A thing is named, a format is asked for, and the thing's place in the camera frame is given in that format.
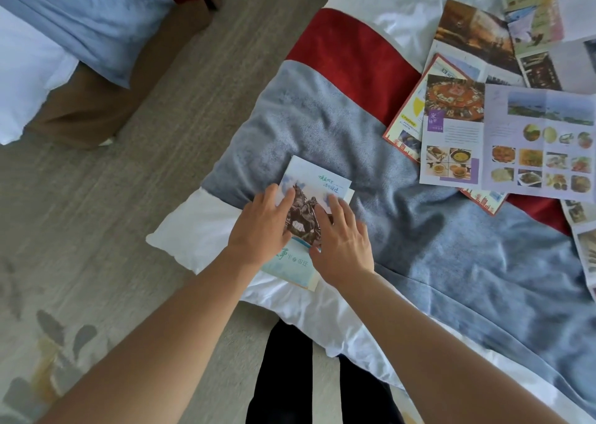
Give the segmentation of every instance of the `paper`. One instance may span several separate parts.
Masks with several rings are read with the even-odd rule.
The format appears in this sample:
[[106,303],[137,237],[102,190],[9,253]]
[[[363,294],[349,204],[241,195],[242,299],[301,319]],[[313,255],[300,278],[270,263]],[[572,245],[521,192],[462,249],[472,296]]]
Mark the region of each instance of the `paper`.
[[446,61],[441,55],[436,54],[424,74],[422,74],[422,78],[413,89],[412,94],[410,94],[403,107],[399,109],[397,116],[383,134],[385,140],[415,162],[420,162],[426,79],[429,74],[459,79],[466,78],[466,75],[458,68]]
[[354,195],[354,191],[349,188],[351,183],[349,179],[292,156],[279,184],[275,204],[282,201],[290,187],[294,188],[296,196],[286,218],[286,228],[293,237],[261,270],[314,291],[319,274],[310,262],[308,251],[311,245],[317,246],[321,242],[321,229],[314,207],[319,203],[331,215],[329,195],[334,194],[349,202]]
[[526,84],[596,93],[596,1],[504,0]]
[[561,200],[561,205],[582,262],[586,286],[596,300],[596,205],[573,200]]
[[428,77],[420,182],[594,202],[596,98]]
[[427,66],[437,53],[474,81],[524,83],[506,22],[461,2],[445,2]]

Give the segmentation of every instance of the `white bedding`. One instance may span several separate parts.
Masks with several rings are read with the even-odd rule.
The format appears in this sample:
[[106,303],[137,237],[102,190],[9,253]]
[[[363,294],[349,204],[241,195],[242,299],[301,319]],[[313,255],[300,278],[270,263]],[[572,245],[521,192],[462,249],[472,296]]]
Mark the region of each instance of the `white bedding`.
[[[335,8],[368,24],[388,40],[416,69],[428,55],[445,0],[329,0]],[[495,14],[500,0],[460,0]],[[147,242],[199,273],[227,244],[240,211],[199,189],[162,222]],[[324,282],[313,292],[260,272],[242,300],[268,308],[296,325],[331,357],[345,354],[358,366],[392,385],[401,386],[391,365],[338,292]],[[468,347],[535,394],[570,423],[596,423],[587,413],[527,368],[483,349],[443,326]]]
[[0,144],[23,134],[50,91],[69,81],[79,61],[0,7]]
[[[239,209],[199,188],[168,215],[153,234],[147,236],[147,243],[166,251],[181,265],[198,274],[227,245],[229,233],[239,215]],[[323,280],[315,292],[310,292],[259,272],[242,295],[242,300],[270,309],[285,322],[295,325],[325,348],[328,356],[344,354],[377,378],[403,388],[366,327],[337,290]],[[585,411],[529,369],[441,325],[568,422],[595,423]]]

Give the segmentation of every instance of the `black pants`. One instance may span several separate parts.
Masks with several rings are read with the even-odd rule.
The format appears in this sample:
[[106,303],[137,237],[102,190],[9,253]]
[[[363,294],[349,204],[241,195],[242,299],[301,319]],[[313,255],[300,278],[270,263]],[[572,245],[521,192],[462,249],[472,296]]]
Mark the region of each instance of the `black pants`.
[[[344,424],[403,424],[387,383],[340,360]],[[246,424],[312,424],[312,341],[281,320],[264,351]]]

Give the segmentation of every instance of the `carpet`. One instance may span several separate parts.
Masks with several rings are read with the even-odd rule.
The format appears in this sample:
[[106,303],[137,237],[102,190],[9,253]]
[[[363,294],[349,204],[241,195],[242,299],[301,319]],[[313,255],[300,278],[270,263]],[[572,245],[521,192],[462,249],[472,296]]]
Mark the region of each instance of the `carpet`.
[[[191,273],[145,243],[199,187],[326,0],[223,0],[110,147],[0,148],[0,423],[29,423]],[[277,317],[241,303],[182,423],[243,423]],[[314,419],[340,422],[314,352]]]

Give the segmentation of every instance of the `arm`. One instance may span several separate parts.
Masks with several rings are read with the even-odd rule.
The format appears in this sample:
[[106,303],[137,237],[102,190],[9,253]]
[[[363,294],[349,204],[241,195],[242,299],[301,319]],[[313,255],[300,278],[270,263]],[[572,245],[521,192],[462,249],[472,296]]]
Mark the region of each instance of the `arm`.
[[313,265],[371,332],[426,424],[565,421],[530,392],[403,300],[374,272],[364,224],[332,197],[333,225],[317,207]]
[[39,424],[175,424],[244,289],[290,239],[291,188],[246,205],[228,246],[96,364]]

